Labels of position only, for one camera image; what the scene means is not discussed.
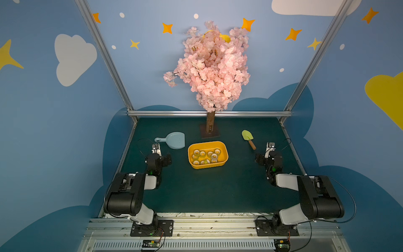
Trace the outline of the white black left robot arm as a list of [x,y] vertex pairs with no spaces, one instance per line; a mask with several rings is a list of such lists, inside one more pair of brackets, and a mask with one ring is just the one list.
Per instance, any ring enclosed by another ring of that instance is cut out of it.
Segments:
[[104,199],[103,210],[115,218],[129,218],[138,226],[153,226],[158,223],[157,214],[144,202],[144,192],[156,190],[162,182],[164,167],[172,164],[170,154],[149,154],[143,173],[119,172],[113,179]]

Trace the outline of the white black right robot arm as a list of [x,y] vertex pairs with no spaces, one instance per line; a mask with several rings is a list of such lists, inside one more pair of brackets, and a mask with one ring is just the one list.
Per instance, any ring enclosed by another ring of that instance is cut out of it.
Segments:
[[342,218],[344,206],[328,176],[286,174],[279,151],[257,153],[255,161],[266,170],[268,182],[299,193],[299,203],[274,213],[273,227],[292,227],[309,221]]

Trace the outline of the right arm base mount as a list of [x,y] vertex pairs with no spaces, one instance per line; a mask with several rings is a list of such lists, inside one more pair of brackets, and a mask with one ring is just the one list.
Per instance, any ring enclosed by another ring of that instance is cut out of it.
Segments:
[[275,224],[267,219],[256,219],[255,228],[258,236],[299,236],[296,226]]

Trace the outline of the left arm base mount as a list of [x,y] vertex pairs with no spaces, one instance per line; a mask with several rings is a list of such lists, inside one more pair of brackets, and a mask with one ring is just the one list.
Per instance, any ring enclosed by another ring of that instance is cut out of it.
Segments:
[[173,220],[157,220],[150,225],[140,225],[133,223],[131,237],[172,237],[174,228]]

